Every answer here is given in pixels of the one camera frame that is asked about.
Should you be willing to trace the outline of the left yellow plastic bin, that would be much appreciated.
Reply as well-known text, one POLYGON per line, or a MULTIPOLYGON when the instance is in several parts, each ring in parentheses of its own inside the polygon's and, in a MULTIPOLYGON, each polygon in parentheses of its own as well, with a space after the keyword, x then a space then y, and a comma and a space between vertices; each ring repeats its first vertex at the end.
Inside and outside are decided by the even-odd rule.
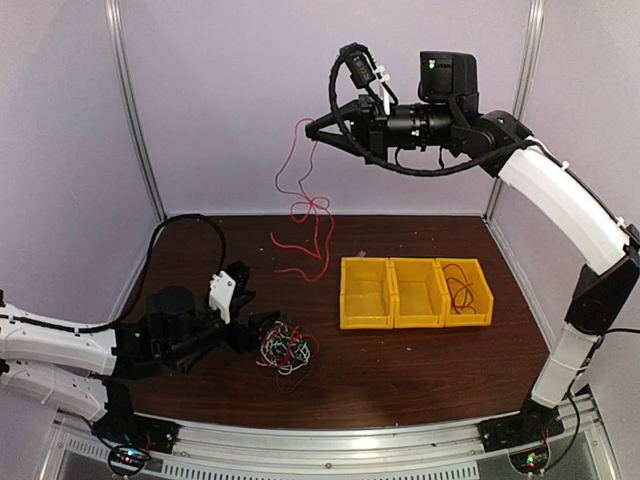
POLYGON ((340 277, 340 329, 394 327, 396 293, 391 263, 381 257, 343 257, 340 277))

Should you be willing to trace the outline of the left aluminium frame post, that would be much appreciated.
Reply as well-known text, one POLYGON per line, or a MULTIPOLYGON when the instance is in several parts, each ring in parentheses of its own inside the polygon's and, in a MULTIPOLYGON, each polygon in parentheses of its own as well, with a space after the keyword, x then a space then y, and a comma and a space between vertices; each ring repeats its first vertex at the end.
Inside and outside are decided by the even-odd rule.
POLYGON ((136 102, 134 83, 127 55, 125 32, 122 23, 121 2, 117 0, 106 0, 104 2, 104 6, 119 88, 124 105, 125 120, 129 129, 147 197, 150 201, 155 219, 160 222, 167 218, 167 214, 151 164, 143 125, 136 102))

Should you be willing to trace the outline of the yellow plastic bin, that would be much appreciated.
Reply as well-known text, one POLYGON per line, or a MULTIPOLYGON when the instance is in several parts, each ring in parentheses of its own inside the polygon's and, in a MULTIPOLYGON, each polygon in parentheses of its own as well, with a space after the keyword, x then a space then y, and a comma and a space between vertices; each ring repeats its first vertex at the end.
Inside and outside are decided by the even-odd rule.
POLYGON ((436 265, 444 285, 443 327, 488 327, 494 296, 479 260, 440 257, 436 265))
POLYGON ((396 304, 396 329, 445 326, 450 305, 441 268, 434 258, 391 258, 396 304))
POLYGON ((343 257, 340 277, 340 329, 394 327, 396 293, 391 263, 381 257, 343 257))

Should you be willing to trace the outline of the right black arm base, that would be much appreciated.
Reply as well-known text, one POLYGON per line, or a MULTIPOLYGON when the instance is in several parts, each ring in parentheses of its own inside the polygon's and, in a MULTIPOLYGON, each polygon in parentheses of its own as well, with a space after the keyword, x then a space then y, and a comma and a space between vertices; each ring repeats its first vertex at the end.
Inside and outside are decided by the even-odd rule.
POLYGON ((486 453, 542 443, 565 429, 557 408, 523 407, 519 412, 483 420, 478 426, 486 453))

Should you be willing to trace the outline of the left circuit board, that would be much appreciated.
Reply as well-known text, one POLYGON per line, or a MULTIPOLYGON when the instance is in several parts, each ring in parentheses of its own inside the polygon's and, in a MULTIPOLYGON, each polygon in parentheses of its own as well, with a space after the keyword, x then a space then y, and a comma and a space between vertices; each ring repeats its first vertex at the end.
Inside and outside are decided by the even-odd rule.
POLYGON ((133 476, 140 473, 151 460, 152 457, 141 449, 117 445, 109 450, 107 466, 118 476, 133 476))

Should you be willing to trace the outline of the right aluminium frame post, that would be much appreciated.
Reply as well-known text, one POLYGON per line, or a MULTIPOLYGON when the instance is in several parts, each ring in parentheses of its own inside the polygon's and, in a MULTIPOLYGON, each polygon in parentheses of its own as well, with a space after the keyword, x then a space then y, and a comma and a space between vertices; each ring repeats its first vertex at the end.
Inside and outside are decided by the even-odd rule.
POLYGON ((523 51, 512 106, 512 115, 523 120, 539 59, 544 30, 544 0, 531 0, 526 22, 523 51))

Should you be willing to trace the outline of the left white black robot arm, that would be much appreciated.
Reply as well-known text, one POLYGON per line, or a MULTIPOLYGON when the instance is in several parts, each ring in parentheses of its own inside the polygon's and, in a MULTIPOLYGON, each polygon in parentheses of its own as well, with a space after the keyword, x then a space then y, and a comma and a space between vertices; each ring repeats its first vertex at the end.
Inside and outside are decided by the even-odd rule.
POLYGON ((1 307, 1 383, 41 403, 105 425, 123 444, 144 433, 125 381, 155 377, 164 369, 187 374, 223 344, 238 354, 259 349, 278 311, 238 322, 255 294, 230 298, 227 309, 198 311, 193 293, 168 287, 150 295, 135 323, 78 326, 1 307))

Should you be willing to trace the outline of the middle yellow plastic bin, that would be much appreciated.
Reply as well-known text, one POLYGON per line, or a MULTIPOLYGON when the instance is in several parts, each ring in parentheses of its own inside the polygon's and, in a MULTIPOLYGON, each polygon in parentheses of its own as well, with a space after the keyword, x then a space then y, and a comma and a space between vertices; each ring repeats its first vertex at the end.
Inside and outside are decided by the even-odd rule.
POLYGON ((450 305, 441 268, 434 258, 391 258, 396 304, 396 329, 445 326, 450 305))

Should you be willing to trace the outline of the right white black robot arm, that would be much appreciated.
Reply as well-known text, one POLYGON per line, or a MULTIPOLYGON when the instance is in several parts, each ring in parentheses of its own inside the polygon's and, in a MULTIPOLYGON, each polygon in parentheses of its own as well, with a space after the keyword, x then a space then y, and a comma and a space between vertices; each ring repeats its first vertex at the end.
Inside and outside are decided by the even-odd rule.
POLYGON ((369 49, 342 47, 329 73, 347 69, 359 97, 306 127, 311 140, 404 176, 438 178, 480 168, 518 191, 575 246, 584 259, 563 333, 533 384, 512 430, 535 440, 569 396, 589 355, 606 336, 639 279, 639 232, 616 216, 513 115, 481 113, 477 61, 469 53, 424 51, 418 99, 401 103, 369 49))

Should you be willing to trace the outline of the circuit board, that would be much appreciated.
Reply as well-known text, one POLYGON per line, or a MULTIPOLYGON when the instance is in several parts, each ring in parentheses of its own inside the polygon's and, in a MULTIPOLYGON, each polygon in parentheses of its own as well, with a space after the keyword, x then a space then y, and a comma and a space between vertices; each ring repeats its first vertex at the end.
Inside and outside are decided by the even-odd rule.
POLYGON ((549 463, 549 450, 542 447, 511 452, 509 461, 514 470, 523 475, 535 475, 549 463))
POLYGON ((107 466, 118 476, 133 476, 140 473, 151 460, 152 457, 141 449, 117 445, 109 450, 107 466))

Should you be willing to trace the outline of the aluminium front rail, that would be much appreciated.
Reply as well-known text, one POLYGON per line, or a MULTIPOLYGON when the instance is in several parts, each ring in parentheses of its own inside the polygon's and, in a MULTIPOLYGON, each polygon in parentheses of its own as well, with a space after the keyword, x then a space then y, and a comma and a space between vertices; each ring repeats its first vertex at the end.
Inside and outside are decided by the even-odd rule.
MULTIPOLYGON (((488 451, 485 418, 351 430, 253 429, 178 422, 171 453, 151 453, 131 479, 622 479, 590 392, 576 395, 580 429, 550 472, 521 473, 536 443, 488 451)), ((35 479, 119 479, 108 448, 88 427, 57 413, 35 479)))

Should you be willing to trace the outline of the aluminium frame post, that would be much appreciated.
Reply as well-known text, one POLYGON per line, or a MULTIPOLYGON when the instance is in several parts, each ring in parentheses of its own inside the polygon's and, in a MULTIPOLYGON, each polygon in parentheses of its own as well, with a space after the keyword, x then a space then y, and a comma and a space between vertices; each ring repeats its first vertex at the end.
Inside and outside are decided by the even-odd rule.
POLYGON ((125 120, 129 129, 147 197, 150 201, 155 219, 160 222, 167 218, 167 214, 151 164, 143 125, 136 102, 134 83, 127 55, 125 32, 122 23, 121 2, 117 0, 106 0, 104 2, 104 6, 119 88, 124 105, 125 120))
POLYGON ((523 51, 512 106, 512 115, 523 120, 539 59, 544 30, 544 0, 531 0, 526 22, 523 51))

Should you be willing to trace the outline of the right yellow plastic bin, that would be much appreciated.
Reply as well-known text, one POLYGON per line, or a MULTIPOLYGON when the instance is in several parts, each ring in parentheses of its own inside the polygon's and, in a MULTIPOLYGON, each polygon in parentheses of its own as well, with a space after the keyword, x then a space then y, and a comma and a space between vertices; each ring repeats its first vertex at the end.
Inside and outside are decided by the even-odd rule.
POLYGON ((440 257, 436 265, 444 285, 443 327, 488 327, 494 296, 479 260, 440 257))

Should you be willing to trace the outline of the right circuit board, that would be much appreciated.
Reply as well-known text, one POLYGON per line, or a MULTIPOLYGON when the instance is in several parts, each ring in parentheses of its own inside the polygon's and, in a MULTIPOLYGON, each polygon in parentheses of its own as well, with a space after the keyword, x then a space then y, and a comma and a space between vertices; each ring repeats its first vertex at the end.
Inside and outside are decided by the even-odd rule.
POLYGON ((535 475, 549 463, 549 450, 542 447, 511 452, 509 461, 514 470, 523 475, 535 475))

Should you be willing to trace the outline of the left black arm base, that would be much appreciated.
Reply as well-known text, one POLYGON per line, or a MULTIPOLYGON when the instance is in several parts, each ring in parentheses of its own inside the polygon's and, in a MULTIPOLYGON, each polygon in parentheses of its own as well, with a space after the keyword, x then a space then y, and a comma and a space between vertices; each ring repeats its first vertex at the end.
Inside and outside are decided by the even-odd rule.
POLYGON ((140 415, 127 419, 105 416, 92 428, 107 441, 164 454, 173 452, 180 430, 175 422, 140 415))

